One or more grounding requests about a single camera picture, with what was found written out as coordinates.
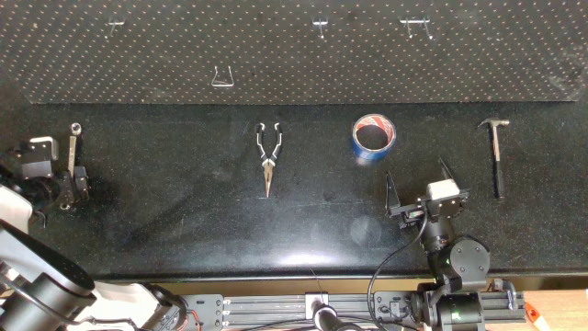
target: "roll of blue tape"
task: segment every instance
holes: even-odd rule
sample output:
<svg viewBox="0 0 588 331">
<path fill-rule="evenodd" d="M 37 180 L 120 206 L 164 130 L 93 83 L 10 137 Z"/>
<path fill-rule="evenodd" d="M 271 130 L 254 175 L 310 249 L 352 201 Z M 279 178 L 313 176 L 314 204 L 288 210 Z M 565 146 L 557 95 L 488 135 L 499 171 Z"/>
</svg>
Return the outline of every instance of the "roll of blue tape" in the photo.
<svg viewBox="0 0 588 331">
<path fill-rule="evenodd" d="M 377 126 L 386 132 L 386 136 L 388 137 L 387 143 L 384 147 L 373 150 L 365 147 L 362 145 L 359 140 L 357 139 L 357 132 L 364 127 L 367 126 Z M 356 124 L 353 126 L 353 147 L 356 151 L 357 156 L 367 159 L 367 160 L 379 160 L 382 157 L 386 156 L 392 145 L 396 142 L 396 128 L 394 124 L 390 120 L 388 120 L 385 116 L 379 114 L 369 114 L 361 119 L 359 119 Z"/>
</svg>

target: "hammer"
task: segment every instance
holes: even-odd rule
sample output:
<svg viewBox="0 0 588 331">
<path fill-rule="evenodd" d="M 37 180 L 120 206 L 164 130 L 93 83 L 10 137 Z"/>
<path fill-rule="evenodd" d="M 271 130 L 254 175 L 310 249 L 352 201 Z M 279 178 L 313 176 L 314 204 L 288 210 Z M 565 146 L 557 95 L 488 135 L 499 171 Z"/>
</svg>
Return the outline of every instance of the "hammer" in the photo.
<svg viewBox="0 0 588 331">
<path fill-rule="evenodd" d="M 486 123 L 490 124 L 492 128 L 492 147 L 494 149 L 494 177 L 496 179 L 496 198 L 504 201 L 504 179 L 503 170 L 500 168 L 500 149 L 498 148 L 498 130 L 499 125 L 510 124 L 509 120 L 499 120 L 498 118 L 489 118 L 484 120 L 478 128 Z"/>
</svg>

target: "hammer handle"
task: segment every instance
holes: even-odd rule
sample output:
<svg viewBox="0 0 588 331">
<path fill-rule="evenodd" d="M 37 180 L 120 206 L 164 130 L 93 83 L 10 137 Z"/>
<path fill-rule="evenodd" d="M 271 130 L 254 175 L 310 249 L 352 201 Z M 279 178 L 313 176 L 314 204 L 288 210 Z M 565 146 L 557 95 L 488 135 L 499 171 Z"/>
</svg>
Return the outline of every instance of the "hammer handle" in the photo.
<svg viewBox="0 0 588 331">
<path fill-rule="evenodd" d="M 500 167 L 500 161 L 494 163 L 494 175 L 496 177 L 496 198 L 500 201 L 504 201 L 504 178 L 503 170 Z"/>
</svg>

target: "pliers handle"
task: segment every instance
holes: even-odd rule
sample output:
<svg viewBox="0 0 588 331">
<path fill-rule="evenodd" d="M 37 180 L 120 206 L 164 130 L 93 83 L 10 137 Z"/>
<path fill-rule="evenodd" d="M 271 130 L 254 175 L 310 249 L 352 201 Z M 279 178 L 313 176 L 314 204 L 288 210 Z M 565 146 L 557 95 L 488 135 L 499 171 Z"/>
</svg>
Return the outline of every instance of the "pliers handle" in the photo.
<svg viewBox="0 0 588 331">
<path fill-rule="evenodd" d="M 261 166 L 265 166 L 266 163 L 276 166 L 277 158 L 279 157 L 280 152 L 282 152 L 282 129 L 280 128 L 279 123 L 276 123 L 274 128 L 277 132 L 276 147 L 274 147 L 274 152 L 267 157 L 266 151 L 264 150 L 264 132 L 266 131 L 266 126 L 264 123 L 259 123 L 257 126 L 257 152 L 259 152 L 259 155 L 261 156 Z"/>
</svg>

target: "black countertop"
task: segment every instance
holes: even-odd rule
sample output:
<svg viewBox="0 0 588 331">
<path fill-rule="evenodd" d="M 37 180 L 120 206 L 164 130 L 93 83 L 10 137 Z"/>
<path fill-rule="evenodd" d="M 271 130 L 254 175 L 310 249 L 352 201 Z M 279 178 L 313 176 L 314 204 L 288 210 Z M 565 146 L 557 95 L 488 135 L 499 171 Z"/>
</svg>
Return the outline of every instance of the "black countertop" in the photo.
<svg viewBox="0 0 588 331">
<path fill-rule="evenodd" d="M 398 131 L 391 153 L 360 165 L 351 127 L 368 113 Z M 6 108 L 1 146 L 51 135 L 66 167 L 69 125 L 84 127 L 91 200 L 31 234 L 102 280 L 362 277 L 415 229 L 385 216 L 385 173 L 403 204 L 442 179 L 443 156 L 471 188 L 454 221 L 491 249 L 489 275 L 588 271 L 588 113 L 584 103 L 376 106 L 53 105 Z M 500 129 L 506 202 L 494 197 L 492 115 Z M 279 121 L 284 148 L 265 199 L 254 145 Z M 273 146 L 273 130 L 266 142 Z M 429 275 L 422 248 L 384 274 Z"/>
</svg>

